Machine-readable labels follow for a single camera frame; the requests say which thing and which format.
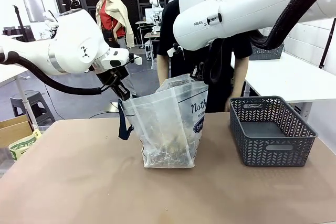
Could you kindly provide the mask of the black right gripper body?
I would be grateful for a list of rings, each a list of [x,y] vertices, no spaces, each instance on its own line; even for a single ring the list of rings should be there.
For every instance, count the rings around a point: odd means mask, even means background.
[[[195,81],[203,81],[203,68],[204,68],[204,62],[198,63],[194,70],[191,72],[190,77],[194,79]]]

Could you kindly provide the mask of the person's left hand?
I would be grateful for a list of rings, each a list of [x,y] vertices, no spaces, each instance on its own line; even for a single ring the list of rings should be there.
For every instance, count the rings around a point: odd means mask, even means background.
[[[225,108],[224,108],[224,111],[225,112],[229,112],[230,111],[230,100],[232,99],[232,98],[237,98],[236,96],[229,96],[228,98],[227,98],[227,100],[226,100],[226,102],[225,102]]]

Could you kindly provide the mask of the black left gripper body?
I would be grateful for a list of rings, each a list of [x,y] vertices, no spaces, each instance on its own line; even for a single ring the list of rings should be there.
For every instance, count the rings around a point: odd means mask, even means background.
[[[96,76],[102,83],[102,87],[122,85],[125,88],[123,81],[129,76],[129,72],[126,67],[117,67],[102,73],[96,73]]]

